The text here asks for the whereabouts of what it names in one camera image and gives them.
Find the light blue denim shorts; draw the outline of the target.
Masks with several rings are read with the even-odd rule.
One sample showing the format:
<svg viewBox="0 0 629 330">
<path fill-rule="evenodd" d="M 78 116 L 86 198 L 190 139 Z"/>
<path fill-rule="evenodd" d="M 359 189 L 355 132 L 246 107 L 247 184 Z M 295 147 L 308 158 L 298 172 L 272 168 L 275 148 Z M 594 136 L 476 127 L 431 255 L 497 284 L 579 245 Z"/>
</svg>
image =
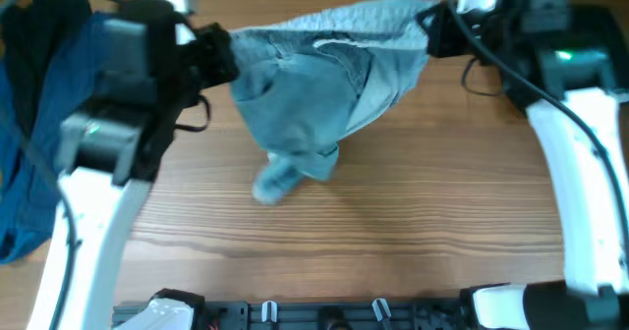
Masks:
<svg viewBox="0 0 629 330">
<path fill-rule="evenodd" d="M 341 139 L 418 83 L 436 0 L 369 0 L 231 31 L 240 75 L 231 97 L 268 164 L 252 195 L 275 204 L 302 180 L 328 180 Z"/>
</svg>

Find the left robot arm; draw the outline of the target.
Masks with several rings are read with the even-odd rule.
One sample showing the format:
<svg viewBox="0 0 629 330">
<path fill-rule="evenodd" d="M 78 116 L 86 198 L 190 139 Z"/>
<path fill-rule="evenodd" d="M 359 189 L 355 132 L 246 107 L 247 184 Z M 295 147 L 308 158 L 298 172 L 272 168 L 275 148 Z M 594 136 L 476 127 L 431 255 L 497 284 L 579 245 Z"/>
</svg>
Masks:
<svg viewBox="0 0 629 330">
<path fill-rule="evenodd" d="M 106 329 L 131 228 L 180 129 L 206 88 L 237 78 L 229 33 L 193 30 L 166 0 L 123 0 L 102 25 L 92 91 L 60 126 L 60 194 L 31 329 Z"/>
</svg>

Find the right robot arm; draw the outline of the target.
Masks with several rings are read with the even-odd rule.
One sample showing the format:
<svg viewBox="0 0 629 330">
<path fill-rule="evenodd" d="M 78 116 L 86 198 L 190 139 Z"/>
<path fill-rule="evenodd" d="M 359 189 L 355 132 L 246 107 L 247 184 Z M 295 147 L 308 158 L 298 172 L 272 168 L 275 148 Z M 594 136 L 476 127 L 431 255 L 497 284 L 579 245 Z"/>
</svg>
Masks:
<svg viewBox="0 0 629 330">
<path fill-rule="evenodd" d="M 533 128 L 560 216 L 564 277 L 461 294 L 472 329 L 628 325 L 628 50 L 608 9 L 570 0 L 442 0 L 416 16 L 429 54 L 494 66 Z"/>
</svg>

